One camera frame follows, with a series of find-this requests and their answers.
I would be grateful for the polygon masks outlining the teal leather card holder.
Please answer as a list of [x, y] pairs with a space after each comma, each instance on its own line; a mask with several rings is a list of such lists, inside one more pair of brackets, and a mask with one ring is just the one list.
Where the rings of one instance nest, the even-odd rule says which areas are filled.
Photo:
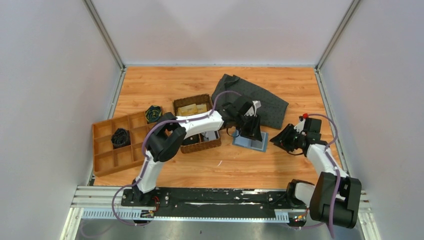
[[263, 131], [261, 132], [262, 141], [252, 140], [249, 138], [239, 136], [238, 130], [236, 130], [231, 136], [233, 137], [232, 145], [234, 146], [242, 147], [242, 148], [246, 148], [246, 149], [250, 149], [250, 150], [254, 150], [258, 152], [263, 152], [263, 153], [267, 151], [268, 136], [269, 136], [267, 132], [263, 132]]

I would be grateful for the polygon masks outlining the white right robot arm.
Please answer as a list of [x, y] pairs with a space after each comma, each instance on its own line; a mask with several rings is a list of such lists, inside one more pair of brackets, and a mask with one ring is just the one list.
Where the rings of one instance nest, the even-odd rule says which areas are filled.
[[362, 183], [339, 166], [330, 143], [321, 139], [321, 125], [316, 114], [304, 114], [298, 124], [288, 124], [270, 140], [288, 154], [300, 150], [318, 175], [317, 183], [293, 179], [287, 185], [285, 201], [292, 209], [306, 206], [312, 220], [328, 227], [352, 229], [358, 220]]

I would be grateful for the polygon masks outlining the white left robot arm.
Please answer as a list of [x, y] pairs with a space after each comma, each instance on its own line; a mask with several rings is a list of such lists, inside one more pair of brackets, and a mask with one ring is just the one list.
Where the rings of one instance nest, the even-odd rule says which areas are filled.
[[234, 102], [226, 102], [220, 108], [191, 116], [164, 114], [147, 133], [142, 143], [145, 159], [139, 175], [131, 184], [134, 200], [140, 206], [149, 206], [153, 201], [152, 190], [165, 162], [171, 160], [180, 149], [183, 141], [205, 132], [236, 128], [239, 135], [254, 141], [262, 141], [259, 100], [240, 95]]

